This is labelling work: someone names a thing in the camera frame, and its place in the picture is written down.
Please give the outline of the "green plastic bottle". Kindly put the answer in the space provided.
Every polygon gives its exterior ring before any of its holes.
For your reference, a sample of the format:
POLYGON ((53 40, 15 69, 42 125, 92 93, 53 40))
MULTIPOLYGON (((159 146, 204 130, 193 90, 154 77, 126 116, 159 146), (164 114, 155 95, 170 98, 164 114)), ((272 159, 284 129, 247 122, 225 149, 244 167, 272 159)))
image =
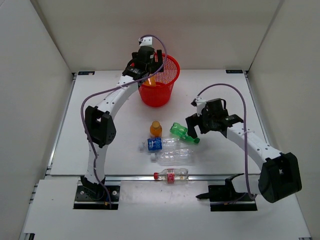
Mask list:
POLYGON ((179 137, 181 140, 183 140, 186 143, 198 144, 200 142, 200 139, 198 137, 192 138, 191 136, 189 136, 188 129, 177 122, 174 122, 172 124, 169 131, 171 134, 179 137))

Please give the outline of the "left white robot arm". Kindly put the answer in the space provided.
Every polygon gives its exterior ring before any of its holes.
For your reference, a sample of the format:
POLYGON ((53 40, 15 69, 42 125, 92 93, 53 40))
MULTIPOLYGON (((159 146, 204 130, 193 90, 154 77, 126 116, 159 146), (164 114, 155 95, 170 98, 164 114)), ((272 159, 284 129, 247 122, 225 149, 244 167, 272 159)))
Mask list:
POLYGON ((117 85, 109 90, 89 95, 80 107, 81 121, 89 146, 87 171, 80 180, 93 200, 107 203, 111 203, 111 196, 105 185, 105 162, 108 147, 117 133, 115 116, 126 100, 148 78, 164 70, 167 60, 165 51, 155 50, 151 46, 141 46, 131 56, 117 85), (104 95, 99 104, 85 105, 89 99, 99 95, 104 95))

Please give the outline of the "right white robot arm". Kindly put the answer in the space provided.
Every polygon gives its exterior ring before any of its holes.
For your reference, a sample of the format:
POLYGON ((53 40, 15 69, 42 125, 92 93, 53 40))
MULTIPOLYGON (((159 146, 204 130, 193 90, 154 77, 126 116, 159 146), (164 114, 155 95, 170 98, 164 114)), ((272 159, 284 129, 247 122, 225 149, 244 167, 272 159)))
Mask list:
POLYGON ((210 131, 221 133, 226 139, 238 145, 246 156, 258 166, 258 175, 237 174, 225 180, 224 193, 230 200, 238 199, 242 194, 261 195, 269 203, 302 190, 302 182, 297 157, 283 153, 259 138, 253 131, 245 128, 242 118, 230 115, 226 101, 221 98, 204 100, 196 97, 191 105, 196 113, 187 117, 188 135, 196 138, 195 127, 201 134, 210 131))

